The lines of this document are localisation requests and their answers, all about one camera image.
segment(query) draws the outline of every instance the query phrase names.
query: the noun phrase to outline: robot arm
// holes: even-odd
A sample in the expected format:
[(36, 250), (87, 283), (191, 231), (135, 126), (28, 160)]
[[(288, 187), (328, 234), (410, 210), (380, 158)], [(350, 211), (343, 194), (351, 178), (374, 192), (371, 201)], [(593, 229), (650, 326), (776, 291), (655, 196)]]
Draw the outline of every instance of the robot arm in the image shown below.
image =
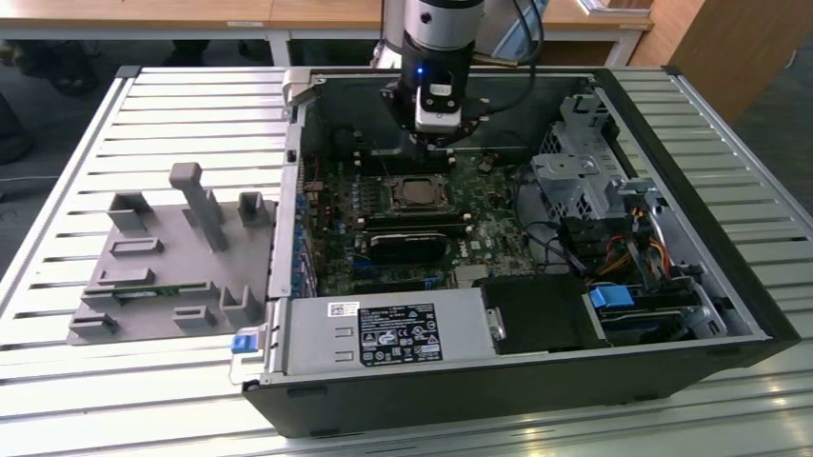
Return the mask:
[[(403, 21), (394, 23), (394, 9), (400, 8)], [(494, 112), (484, 101), (466, 97), (483, 10), (484, 0), (387, 2), (386, 36), (388, 41), (400, 38), (395, 46), (402, 54), (402, 74), (380, 90), (380, 96), (408, 136), (402, 146), (412, 144), (418, 157), (427, 149), (443, 148), (468, 136)]]

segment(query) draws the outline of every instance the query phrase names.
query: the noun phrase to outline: cpu socket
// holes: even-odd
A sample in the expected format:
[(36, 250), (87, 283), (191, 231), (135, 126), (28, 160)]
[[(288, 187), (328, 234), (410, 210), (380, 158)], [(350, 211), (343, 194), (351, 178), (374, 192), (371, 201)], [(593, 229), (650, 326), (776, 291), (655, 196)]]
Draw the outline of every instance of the cpu socket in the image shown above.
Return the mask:
[(446, 180), (436, 175), (390, 178), (391, 205), (395, 212), (447, 212)]

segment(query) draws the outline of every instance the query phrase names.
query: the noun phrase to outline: barcode sticker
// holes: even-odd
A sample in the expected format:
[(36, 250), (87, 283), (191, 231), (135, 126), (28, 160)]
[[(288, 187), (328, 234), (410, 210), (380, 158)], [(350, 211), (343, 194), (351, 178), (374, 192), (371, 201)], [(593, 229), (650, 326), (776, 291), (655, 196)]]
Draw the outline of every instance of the barcode sticker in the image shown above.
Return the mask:
[(422, 354), (440, 351), (439, 345), (426, 345), (426, 346), (419, 346), (418, 348), (420, 348), (420, 350), (415, 350), (415, 352), (420, 352)]

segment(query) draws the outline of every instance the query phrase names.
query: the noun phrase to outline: gray plastic mount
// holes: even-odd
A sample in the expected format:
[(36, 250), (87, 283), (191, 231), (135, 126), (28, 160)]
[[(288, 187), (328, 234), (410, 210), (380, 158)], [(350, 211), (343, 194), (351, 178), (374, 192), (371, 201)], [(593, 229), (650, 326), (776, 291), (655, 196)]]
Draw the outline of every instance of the gray plastic mount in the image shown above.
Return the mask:
[(113, 228), (69, 324), (72, 345), (234, 333), (260, 324), (275, 232), (275, 203), (259, 192), (219, 205), (200, 166), (175, 164), (187, 205), (113, 197)]

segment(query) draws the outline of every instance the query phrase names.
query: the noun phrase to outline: motherboard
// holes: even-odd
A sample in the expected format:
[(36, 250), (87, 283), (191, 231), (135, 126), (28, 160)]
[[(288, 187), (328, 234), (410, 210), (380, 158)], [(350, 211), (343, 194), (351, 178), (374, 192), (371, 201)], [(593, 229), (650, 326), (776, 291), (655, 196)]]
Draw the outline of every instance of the motherboard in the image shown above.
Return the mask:
[(535, 271), (513, 211), (517, 166), (496, 158), (456, 153), (447, 172), (408, 175), (380, 159), (368, 175), (358, 161), (314, 157), (303, 191), (319, 296), (468, 288)]

